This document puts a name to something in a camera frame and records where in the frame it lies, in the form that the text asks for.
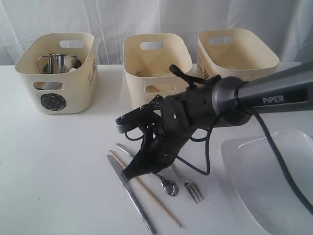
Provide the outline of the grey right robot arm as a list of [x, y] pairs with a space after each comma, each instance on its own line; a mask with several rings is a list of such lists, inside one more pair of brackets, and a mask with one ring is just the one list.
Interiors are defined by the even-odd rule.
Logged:
[[305, 63], [250, 82], [219, 75], [207, 80], [171, 73], [188, 83], [186, 91], [153, 101], [116, 120], [121, 133], [142, 133], [140, 150], [123, 170], [127, 179], [169, 167], [198, 129], [240, 126], [261, 113], [306, 111], [313, 108], [313, 65]]

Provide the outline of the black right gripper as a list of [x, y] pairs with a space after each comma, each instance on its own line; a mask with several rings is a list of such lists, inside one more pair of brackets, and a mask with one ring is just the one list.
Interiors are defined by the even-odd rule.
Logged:
[[[161, 120], [146, 128], [140, 150], [122, 171], [127, 180], [159, 172], [182, 161], [202, 175], [210, 174], [209, 140], [212, 130], [219, 125], [220, 116], [212, 106], [212, 88], [200, 87], [173, 96], [161, 103]], [[179, 156], [182, 147], [192, 138], [197, 129], [205, 129], [205, 164], [201, 170]]]

